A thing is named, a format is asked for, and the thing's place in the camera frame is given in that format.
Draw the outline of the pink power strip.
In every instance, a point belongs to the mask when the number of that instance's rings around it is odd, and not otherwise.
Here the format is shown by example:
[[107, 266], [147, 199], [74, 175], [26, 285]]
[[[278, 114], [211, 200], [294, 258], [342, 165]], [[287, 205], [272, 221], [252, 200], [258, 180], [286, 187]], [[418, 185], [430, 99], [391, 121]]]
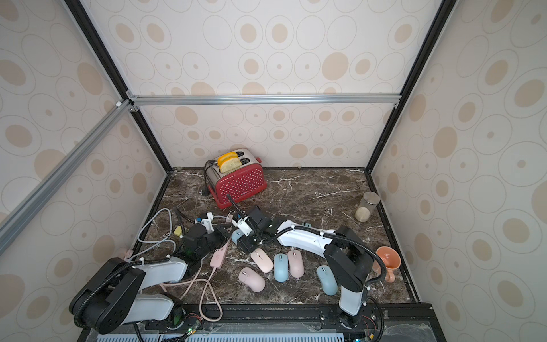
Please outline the pink power strip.
[[222, 267], [230, 242], [231, 241], [229, 240], [225, 245], [223, 245], [220, 249], [213, 253], [212, 259], [209, 263], [211, 268], [220, 269]]

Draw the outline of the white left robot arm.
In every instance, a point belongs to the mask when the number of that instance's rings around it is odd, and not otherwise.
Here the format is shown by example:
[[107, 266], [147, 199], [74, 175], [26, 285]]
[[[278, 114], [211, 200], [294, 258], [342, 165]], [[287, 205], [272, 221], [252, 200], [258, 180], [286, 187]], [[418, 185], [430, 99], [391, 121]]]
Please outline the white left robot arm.
[[173, 296], [142, 291], [194, 276], [202, 260], [223, 247], [230, 236], [228, 224], [213, 225], [212, 229], [196, 224], [172, 256], [134, 262], [109, 259], [72, 299], [68, 310], [74, 315], [75, 325], [108, 334], [121, 325], [180, 316], [181, 303]]

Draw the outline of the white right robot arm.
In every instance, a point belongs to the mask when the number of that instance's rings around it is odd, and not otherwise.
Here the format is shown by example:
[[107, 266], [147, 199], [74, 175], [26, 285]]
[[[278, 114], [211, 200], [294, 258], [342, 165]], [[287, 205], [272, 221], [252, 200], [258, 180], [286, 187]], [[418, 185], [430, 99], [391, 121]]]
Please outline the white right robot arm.
[[233, 207], [236, 211], [233, 225], [244, 234], [237, 240], [242, 252], [249, 255], [260, 246], [278, 243], [323, 257], [341, 286], [339, 308], [346, 316], [356, 317], [371, 286], [387, 276], [387, 267], [380, 256], [348, 227], [316, 229], [290, 219], [272, 219], [258, 206], [249, 212], [237, 205]]

